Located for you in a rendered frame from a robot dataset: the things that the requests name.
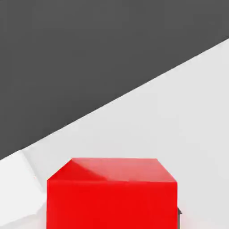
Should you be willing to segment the small red cube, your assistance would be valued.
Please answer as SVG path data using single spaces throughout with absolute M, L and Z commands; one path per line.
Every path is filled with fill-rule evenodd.
M 47 229 L 178 229 L 177 194 L 157 159 L 73 158 L 47 180 Z

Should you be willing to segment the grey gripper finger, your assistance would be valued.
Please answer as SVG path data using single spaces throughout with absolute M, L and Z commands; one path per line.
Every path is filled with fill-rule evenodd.
M 180 229 L 180 216 L 182 215 L 181 210 L 178 208 L 178 217 L 177 217 L 177 229 Z

